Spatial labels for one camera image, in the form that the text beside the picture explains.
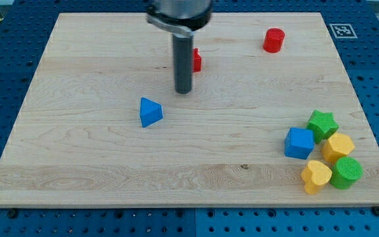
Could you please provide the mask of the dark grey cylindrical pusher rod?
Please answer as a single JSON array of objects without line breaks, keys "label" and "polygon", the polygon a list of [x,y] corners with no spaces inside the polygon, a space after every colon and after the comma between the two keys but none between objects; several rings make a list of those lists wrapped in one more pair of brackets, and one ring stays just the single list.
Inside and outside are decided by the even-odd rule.
[{"label": "dark grey cylindrical pusher rod", "polygon": [[192,90],[193,38],[172,35],[174,63],[174,89],[177,93],[187,94]]}]

